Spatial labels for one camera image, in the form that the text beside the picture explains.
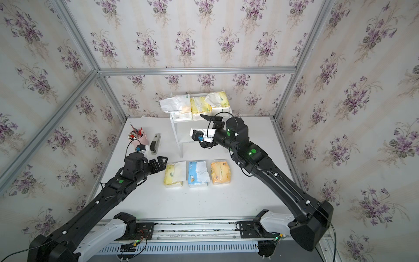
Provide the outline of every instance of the metal frame beam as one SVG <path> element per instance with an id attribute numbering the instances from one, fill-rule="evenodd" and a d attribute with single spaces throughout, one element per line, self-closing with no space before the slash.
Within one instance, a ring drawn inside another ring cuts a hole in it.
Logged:
<path id="1" fill-rule="evenodd" d="M 294 66 L 271 67 L 158 67 L 109 68 L 99 70 L 100 75 L 199 75 L 199 74 L 294 74 Z"/>
<path id="2" fill-rule="evenodd" d="M 284 95 L 282 96 L 282 99 L 279 102 L 277 110 L 275 111 L 274 118 L 277 121 L 285 109 L 288 99 L 291 96 L 293 87 L 295 86 L 296 82 L 298 81 L 301 74 L 303 73 L 303 69 L 311 56 L 311 52 L 314 49 L 314 46 L 320 36 L 320 33 L 322 32 L 324 25 L 327 22 L 327 17 L 330 14 L 330 11 L 333 7 L 334 2 L 335 0 L 323 0 L 323 3 L 321 5 L 317 18 L 313 24 L 313 27 L 310 31 L 308 39 L 305 42 L 305 46 L 303 47 L 303 51 L 301 52 L 300 58 L 297 61 L 296 73 L 292 75 L 290 81 L 288 82 L 288 85 L 285 88 Z"/>
<path id="3" fill-rule="evenodd" d="M 32 159 L 35 153 L 45 143 L 51 132 L 57 128 L 60 122 L 73 109 L 81 95 L 89 88 L 93 81 L 97 78 L 96 70 L 90 71 L 85 79 L 78 85 L 78 87 L 70 94 L 68 99 L 61 105 L 61 107 L 50 117 L 46 124 L 38 131 L 34 138 L 29 142 L 20 154 L 12 161 L 10 166 L 0 176 L 0 195 L 9 188 L 10 184 L 20 174 L 23 167 Z"/>

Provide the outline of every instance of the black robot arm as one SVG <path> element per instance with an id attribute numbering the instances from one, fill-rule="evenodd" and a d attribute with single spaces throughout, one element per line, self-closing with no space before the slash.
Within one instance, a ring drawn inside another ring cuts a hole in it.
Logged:
<path id="1" fill-rule="evenodd" d="M 118 170 L 99 194 L 75 217 L 50 235 L 38 235 L 31 242 L 29 248 L 42 246 L 29 251 L 28 262 L 76 262 L 80 254 L 73 252 L 83 238 L 112 208 L 137 188 L 138 182 L 166 169 L 167 157 L 159 156 L 157 161 L 152 159 L 149 162 L 142 153 L 131 153 L 124 161 L 125 166 Z M 129 218 L 134 224 L 135 220 L 135 217 Z"/>
<path id="2" fill-rule="evenodd" d="M 204 132 L 198 130 L 193 130 L 192 139 L 203 148 L 219 144 L 232 151 L 234 162 L 261 180 L 288 207 L 295 218 L 288 224 L 291 236 L 301 247 L 312 251 L 330 226 L 327 220 L 332 218 L 333 206 L 327 201 L 319 202 L 290 180 L 262 148 L 249 140 L 248 127 L 241 118 L 228 119 L 224 130 L 222 117 L 201 116 L 214 121 L 213 142 L 204 141 Z"/>

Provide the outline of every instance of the vented panel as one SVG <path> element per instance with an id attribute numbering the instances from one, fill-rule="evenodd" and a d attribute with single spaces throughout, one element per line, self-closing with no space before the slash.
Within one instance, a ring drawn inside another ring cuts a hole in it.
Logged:
<path id="1" fill-rule="evenodd" d="M 104 247 L 97 255 L 120 254 L 122 244 L 111 243 Z M 137 246 L 136 252 L 124 254 L 137 254 L 145 243 Z M 258 252 L 256 241 L 224 242 L 181 242 L 181 243 L 148 243 L 142 254 L 191 254 L 191 253 L 227 253 L 227 252 Z"/>

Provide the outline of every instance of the white tabletop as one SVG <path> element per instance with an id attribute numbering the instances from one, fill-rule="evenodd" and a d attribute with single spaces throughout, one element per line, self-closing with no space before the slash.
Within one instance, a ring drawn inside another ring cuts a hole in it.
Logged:
<path id="1" fill-rule="evenodd" d="M 250 140 L 259 145 L 272 158 L 273 162 L 292 179 L 284 154 L 269 117 L 243 117 L 249 127 Z M 207 187 L 190 188 L 187 181 L 183 187 L 167 188 L 163 185 L 165 172 L 150 175 L 147 181 L 133 191 L 124 201 L 114 207 L 104 219 L 112 219 L 119 212 L 127 212 L 141 218 L 210 218 L 255 216 L 262 209 L 287 214 L 290 211 L 285 204 L 259 179 L 245 176 L 231 160 L 227 149 L 217 145 L 203 149 L 196 143 L 184 144 L 184 157 L 180 158 L 171 123 L 168 118 L 129 118 L 122 135 L 115 147 L 102 178 L 102 183 L 115 176 L 124 166 L 125 150 L 128 145 L 127 134 L 134 127 L 142 127 L 147 138 L 153 139 L 160 133 L 160 145 L 157 155 L 167 156 L 168 163 L 178 161 L 206 160 L 208 172 L 211 173 L 211 160 L 223 158 L 231 169 L 231 183 Z M 128 154 L 134 152 L 131 145 Z"/>

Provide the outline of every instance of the pen holder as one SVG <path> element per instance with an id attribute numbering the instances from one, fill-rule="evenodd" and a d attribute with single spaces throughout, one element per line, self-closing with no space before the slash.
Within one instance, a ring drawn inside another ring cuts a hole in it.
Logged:
<path id="1" fill-rule="evenodd" d="M 143 145 L 150 145 L 150 143 L 147 140 L 147 135 L 145 134 L 145 132 L 143 131 L 143 135 L 142 137 L 140 137 L 137 140 L 134 140 L 131 144 L 134 146 L 134 148 L 137 148 L 137 146 L 141 143 Z"/>

